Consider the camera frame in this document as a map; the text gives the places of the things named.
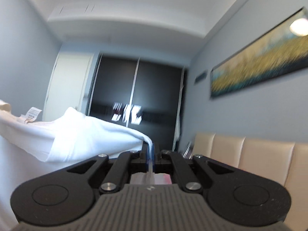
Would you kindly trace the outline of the grey wall plate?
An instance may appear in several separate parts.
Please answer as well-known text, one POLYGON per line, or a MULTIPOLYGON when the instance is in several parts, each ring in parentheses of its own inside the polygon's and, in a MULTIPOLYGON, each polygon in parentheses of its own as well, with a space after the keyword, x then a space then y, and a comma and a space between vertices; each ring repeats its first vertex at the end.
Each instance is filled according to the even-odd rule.
POLYGON ((205 80, 207 75, 208 75, 208 70, 204 70, 202 73, 200 73, 198 76, 196 76, 196 78, 194 80, 194 85, 197 85, 199 82, 205 80))

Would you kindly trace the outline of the framed yellow landscape painting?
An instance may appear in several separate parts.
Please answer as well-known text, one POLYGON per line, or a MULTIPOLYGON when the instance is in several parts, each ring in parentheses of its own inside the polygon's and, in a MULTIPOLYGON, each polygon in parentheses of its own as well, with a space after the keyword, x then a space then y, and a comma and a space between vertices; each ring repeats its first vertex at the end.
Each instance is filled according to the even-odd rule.
POLYGON ((210 72, 210 97, 217 98, 307 68, 307 9, 216 65, 210 72))

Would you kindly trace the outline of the white t-shirt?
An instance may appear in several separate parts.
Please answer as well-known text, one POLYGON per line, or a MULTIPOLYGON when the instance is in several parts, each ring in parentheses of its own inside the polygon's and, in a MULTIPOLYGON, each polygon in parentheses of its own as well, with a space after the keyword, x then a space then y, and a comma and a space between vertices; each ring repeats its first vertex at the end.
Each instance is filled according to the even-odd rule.
POLYGON ((145 134, 86 116, 69 107, 54 121, 37 121, 41 110, 32 107, 19 117, 11 105, 1 101, 1 137, 40 162, 69 163, 95 155, 116 158, 121 153, 138 152, 148 146, 148 163, 153 162, 153 141, 145 134))

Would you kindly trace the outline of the beige padded headboard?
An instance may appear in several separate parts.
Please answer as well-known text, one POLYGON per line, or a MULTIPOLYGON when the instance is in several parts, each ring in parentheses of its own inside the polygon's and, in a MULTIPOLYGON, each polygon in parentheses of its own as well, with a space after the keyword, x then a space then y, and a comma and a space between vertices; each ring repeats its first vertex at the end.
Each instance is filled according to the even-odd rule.
POLYGON ((274 180, 289 191, 291 208, 285 223, 307 230, 307 143, 281 142, 197 133, 193 154, 274 180))

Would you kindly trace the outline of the white door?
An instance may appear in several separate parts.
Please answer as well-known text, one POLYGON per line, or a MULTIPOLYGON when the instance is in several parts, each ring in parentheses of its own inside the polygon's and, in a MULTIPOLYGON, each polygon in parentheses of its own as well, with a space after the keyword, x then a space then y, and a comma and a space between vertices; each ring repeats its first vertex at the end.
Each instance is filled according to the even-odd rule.
POLYGON ((60 118, 69 107, 81 110, 92 60, 89 53, 58 54, 46 93, 43 121, 60 118))

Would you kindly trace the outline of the black sliding wardrobe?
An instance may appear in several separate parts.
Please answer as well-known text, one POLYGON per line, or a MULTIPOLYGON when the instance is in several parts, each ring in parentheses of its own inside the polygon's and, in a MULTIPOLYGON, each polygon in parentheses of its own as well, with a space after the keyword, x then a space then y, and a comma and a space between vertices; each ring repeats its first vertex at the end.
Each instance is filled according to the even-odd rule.
POLYGON ((87 114, 140 131, 162 150, 175 150, 184 83, 184 68, 100 54, 87 114))

